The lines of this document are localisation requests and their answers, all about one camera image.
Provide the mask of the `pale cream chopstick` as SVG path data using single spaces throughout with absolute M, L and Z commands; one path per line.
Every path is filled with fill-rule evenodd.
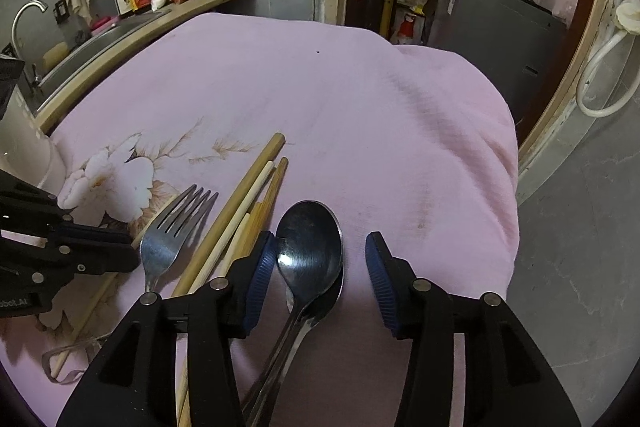
M 235 210 L 235 213 L 232 216 L 229 224 L 222 232 L 220 239 L 218 239 L 214 248 L 210 252 L 209 256 L 204 262 L 204 265 L 201 267 L 200 272 L 198 272 L 198 275 L 195 277 L 194 282 L 191 284 L 190 289 L 188 290 L 189 294 L 194 293 L 194 291 L 196 291 L 200 286 L 208 281 L 210 274 L 212 274 L 215 270 L 217 263 L 219 262 L 222 254 L 229 245 L 236 229 L 239 228 L 239 225 L 244 218 L 245 213 L 247 213 L 247 210 L 250 209 L 250 205 L 253 204 L 259 192 L 262 191 L 262 187 L 267 181 L 272 169 L 273 161 L 267 161 L 264 168 L 262 168 L 262 171 L 258 174 L 257 179 L 254 181 L 247 194 L 242 199 L 239 208 Z

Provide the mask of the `white utensil holder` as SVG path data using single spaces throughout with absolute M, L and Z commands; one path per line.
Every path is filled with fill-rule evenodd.
M 66 178 L 58 149 L 36 125 L 18 88 L 1 119 L 1 169 L 55 196 Z

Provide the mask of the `steel fork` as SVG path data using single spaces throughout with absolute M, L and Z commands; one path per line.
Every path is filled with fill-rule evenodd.
M 217 198 L 217 192 L 193 184 L 171 199 L 150 222 L 140 242 L 146 293 L 155 291 L 158 281 L 176 261 Z

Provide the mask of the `brown bamboo chopstick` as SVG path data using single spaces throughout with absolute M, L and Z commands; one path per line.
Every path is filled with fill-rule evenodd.
M 218 243 L 220 236 L 228 227 L 236 210 L 240 207 L 241 202 L 247 195 L 248 191 L 257 180 L 268 161 L 273 160 L 282 150 L 285 143 L 285 136 L 281 132 L 276 132 L 267 145 L 259 153 L 253 164 L 248 168 L 239 184 L 231 193 L 224 207 L 218 213 L 217 218 L 209 228 L 208 232 L 195 249 L 191 261 L 182 272 L 180 280 L 171 293 L 172 297 L 186 295 L 190 287 L 194 283 L 198 273 L 200 273 L 205 261 Z

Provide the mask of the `steel faucet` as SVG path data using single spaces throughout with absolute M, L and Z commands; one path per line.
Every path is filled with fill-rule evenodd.
M 11 44 L 14 47 L 17 58 L 23 60 L 23 43 L 22 37 L 28 34 L 27 24 L 32 22 L 32 16 L 28 12 L 38 12 L 39 14 L 47 13 L 49 5 L 41 0 L 29 0 L 24 3 L 13 17 L 11 25 Z

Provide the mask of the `steel spoon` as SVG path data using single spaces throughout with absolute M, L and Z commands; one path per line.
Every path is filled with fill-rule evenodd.
M 308 317 L 310 306 L 336 281 L 344 270 L 342 232 L 329 207 L 315 200 L 296 202 L 277 227 L 277 266 L 291 297 L 288 321 L 274 346 L 266 367 L 244 399 L 256 398 L 270 372 L 285 358 L 284 350 Z
M 244 412 L 247 412 L 245 425 L 247 426 L 268 426 L 270 424 L 274 407 L 276 406 L 278 394 L 284 383 L 288 370 L 290 369 L 299 347 L 305 337 L 331 312 L 341 296 L 344 283 L 344 270 L 332 286 L 325 291 L 311 306 L 308 317 L 303 321 L 302 326 L 294 337 L 292 346 L 284 350 L 285 358 L 283 362 L 278 362 L 276 367 L 270 372 L 265 384 L 259 388 L 256 398 L 245 401 Z

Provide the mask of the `dark tan chopstick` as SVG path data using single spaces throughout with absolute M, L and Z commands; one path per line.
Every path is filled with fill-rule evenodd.
M 274 173 L 270 178 L 270 183 L 264 199 L 255 202 L 250 210 L 250 221 L 248 221 L 247 228 L 245 229 L 245 235 L 240 243 L 238 257 L 236 257 L 235 260 L 247 257 L 250 254 L 257 241 L 258 234 L 265 228 L 266 220 L 269 217 L 274 201 L 278 196 L 286 169 L 288 169 L 288 158 L 283 157 L 279 161 L 277 168 L 274 169 Z M 188 413 L 188 420 L 190 426 L 190 410 Z

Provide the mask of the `grey cabinet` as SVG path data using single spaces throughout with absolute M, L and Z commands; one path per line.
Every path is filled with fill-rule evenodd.
M 479 69 L 520 121 L 566 35 L 562 20 L 527 0 L 437 0 L 427 44 Z

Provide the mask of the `pink floral cloth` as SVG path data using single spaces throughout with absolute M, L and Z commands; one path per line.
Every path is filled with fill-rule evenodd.
M 277 426 L 390 426 L 409 343 L 381 319 L 364 259 L 392 253 L 448 293 L 508 288 L 518 252 L 509 107 L 462 56 L 373 32 L 203 14 L 94 88 L 53 132 L 60 204 L 84 225 L 138 231 L 199 185 L 227 199 L 272 136 L 288 171 L 273 208 L 327 205 L 343 233 L 340 300 L 282 386 Z

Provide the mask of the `red white bottle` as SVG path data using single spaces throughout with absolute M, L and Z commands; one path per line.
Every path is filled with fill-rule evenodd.
M 397 14 L 394 41 L 397 44 L 419 44 L 423 26 L 423 16 L 410 10 L 401 10 Z

